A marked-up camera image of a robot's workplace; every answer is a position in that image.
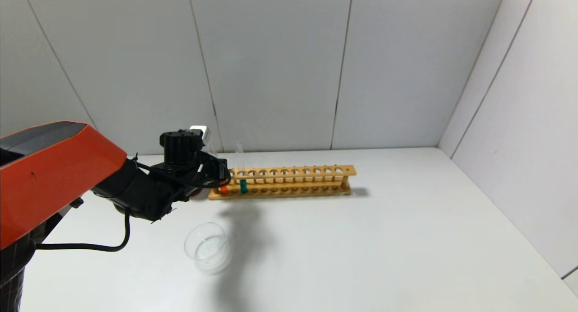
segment test tube rack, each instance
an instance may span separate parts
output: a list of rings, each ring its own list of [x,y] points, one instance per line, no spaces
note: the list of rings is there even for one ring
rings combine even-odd
[[[229,172],[231,182],[213,189],[210,200],[351,195],[348,179],[357,174],[353,165],[233,168]],[[246,193],[241,191],[243,181]]]

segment black cable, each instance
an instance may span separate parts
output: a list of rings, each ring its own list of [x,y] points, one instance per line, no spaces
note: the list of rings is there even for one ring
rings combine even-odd
[[[79,249],[79,250],[97,250],[107,252],[119,251],[126,246],[126,244],[128,243],[128,238],[131,236],[131,226],[130,223],[128,222],[130,216],[131,216],[130,211],[126,209],[124,213],[124,240],[119,246],[109,247],[109,246],[101,246],[99,244],[86,244],[86,243],[49,243],[49,244],[38,243],[36,245],[36,249],[37,250]]]
[[[562,276],[562,280],[564,280],[566,277],[572,275],[572,273],[574,273],[575,271],[578,271],[578,266],[574,267],[574,269],[568,271],[568,273],[566,273],[566,275]]]

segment white table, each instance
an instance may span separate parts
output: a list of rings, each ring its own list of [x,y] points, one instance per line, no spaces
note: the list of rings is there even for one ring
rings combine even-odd
[[[353,164],[354,194],[192,200],[152,225],[131,219],[120,252],[38,251],[25,271],[23,312],[578,311],[578,298],[438,149],[245,160],[247,168]],[[119,244],[123,216],[91,193],[83,198],[46,242]],[[220,275],[198,271],[182,248],[209,221],[240,248]]]

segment panel seam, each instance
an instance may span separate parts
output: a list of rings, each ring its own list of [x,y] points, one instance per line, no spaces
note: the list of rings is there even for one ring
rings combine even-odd
[[[52,54],[54,55],[54,57],[56,58],[56,61],[58,62],[58,65],[60,65],[60,68],[62,69],[62,72],[64,73],[64,76],[66,77],[66,80],[68,81],[68,84],[70,84],[70,87],[72,88],[72,91],[74,92],[74,94],[76,95],[76,98],[78,98],[78,101],[80,102],[80,105],[82,106],[82,108],[84,109],[84,112],[86,112],[86,115],[89,117],[90,122],[93,124],[94,128],[96,130],[98,130],[97,128],[97,124],[94,123],[94,119],[93,117],[90,115],[89,111],[86,108],[86,105],[84,104],[84,102],[82,101],[82,98],[80,98],[80,95],[78,94],[78,91],[76,90],[76,88],[74,87],[74,84],[72,84],[72,80],[70,80],[70,76],[68,76],[68,73],[66,72],[66,69],[64,69],[64,65],[62,64],[62,61],[60,61],[60,58],[58,57],[58,55],[56,54],[56,50],[54,50],[54,47],[52,47],[52,43],[50,42],[50,39],[48,38],[48,35],[46,34],[46,31],[44,30],[44,28],[42,27],[42,24],[40,23],[40,20],[38,19],[37,13],[34,11],[34,7],[33,4],[30,0],[26,0],[26,2],[28,3],[30,10],[33,12],[34,18],[38,24],[38,26],[40,27],[40,30],[46,40],[46,43],[48,43],[48,46],[50,47],[50,50],[52,51]]]
[[[494,17],[492,18],[492,22],[489,24],[488,32],[486,32],[485,37],[484,37],[484,41],[481,43],[480,50],[477,52],[477,55],[475,56],[475,61],[473,62],[473,65],[471,66],[470,72],[468,74],[468,78],[466,79],[464,87],[462,88],[462,92],[460,93],[460,98],[458,98],[458,101],[456,102],[456,105],[454,106],[454,110],[452,111],[452,114],[450,115],[450,121],[448,121],[448,123],[446,124],[446,127],[444,128],[444,132],[442,133],[442,137],[440,137],[440,139],[438,141],[438,145],[436,145],[436,148],[439,148],[439,145],[441,144],[442,139],[443,139],[444,135],[446,134],[446,131],[447,131],[448,127],[450,126],[450,123],[452,122],[452,117],[454,117],[454,114],[456,113],[456,110],[457,110],[458,106],[460,105],[460,101],[464,97],[464,92],[466,90],[466,87],[468,86],[470,79],[471,79],[471,74],[473,74],[473,70],[474,70],[475,66],[477,65],[477,62],[480,59],[480,55],[484,49],[485,43],[486,43],[486,41],[488,41],[489,32],[491,31],[492,26],[494,26],[494,22],[496,21],[496,17],[498,17],[498,12],[499,12],[500,7],[502,7],[503,1],[504,0],[500,0],[500,4],[498,5],[498,9],[496,10]]]
[[[518,25],[518,28],[516,29],[516,32],[514,33],[514,36],[512,37],[512,40],[510,41],[510,44],[508,45],[508,49],[506,50],[506,53],[504,54],[504,57],[502,57],[502,61],[500,62],[500,65],[498,66],[498,69],[496,70],[496,73],[494,74],[494,77],[492,78],[492,81],[490,82],[487,90],[485,91],[485,94],[483,96],[483,98],[481,99],[481,102],[479,104],[479,106],[477,106],[477,108],[475,109],[474,114],[471,116],[471,120],[468,123],[468,127],[466,127],[466,130],[464,131],[464,133],[462,134],[462,137],[460,138],[460,141],[458,142],[458,145],[456,146],[456,148],[454,149],[454,152],[452,153],[452,155],[450,156],[450,159],[454,158],[454,155],[456,155],[456,152],[458,151],[458,149],[460,148],[460,145],[462,144],[462,141],[464,140],[464,137],[466,136],[466,134],[469,131],[469,128],[471,127],[471,123],[473,123],[473,121],[475,120],[475,117],[477,115],[477,113],[479,112],[481,106],[484,104],[485,98],[488,96],[489,90],[492,88],[492,86],[494,85],[494,82],[496,80],[496,78],[498,77],[498,74],[500,72],[500,70],[502,69],[502,66],[504,64],[504,62],[506,61],[506,57],[508,57],[508,54],[510,53],[510,49],[512,49],[512,45],[514,44],[514,41],[516,40],[516,37],[518,36],[518,32],[520,32],[520,28],[522,28],[522,25],[524,24],[524,20],[526,20],[526,15],[528,14],[528,11],[530,9],[530,7],[532,6],[532,2],[533,0],[530,0],[528,3],[528,7],[526,7],[526,11],[524,11],[524,15],[522,16],[522,20],[520,20],[520,24]]]
[[[224,153],[225,152],[225,144],[223,143],[223,137],[221,136],[221,128],[219,127],[219,118],[217,117],[217,107],[215,106],[215,101],[213,98],[213,90],[211,89],[211,81],[209,80],[209,71],[207,70],[207,63],[205,61],[205,53],[203,51],[203,45],[200,42],[199,26],[196,23],[195,10],[192,8],[192,0],[188,0],[188,3],[191,6],[192,21],[195,24],[196,38],[197,38],[198,43],[199,43],[200,57],[203,60],[203,68],[205,69],[205,78],[207,79],[207,86],[209,87],[209,96],[211,98],[211,105],[213,106],[213,114],[215,116],[215,123],[217,124],[217,133],[219,134],[219,141],[221,141],[221,149],[223,150],[223,153]]]
[[[341,68],[339,69],[339,81],[337,88],[337,98],[335,98],[335,114],[333,116],[333,129],[331,131],[331,145],[329,149],[333,149],[333,141],[335,138],[335,123],[337,122],[337,108],[339,105],[339,94],[341,93],[341,78],[343,77],[343,63],[345,62],[345,49],[347,48],[347,36],[349,34],[349,20],[351,19],[351,6],[353,0],[349,0],[349,11],[347,12],[347,25],[345,26],[345,40],[343,41],[343,53],[341,54]]]

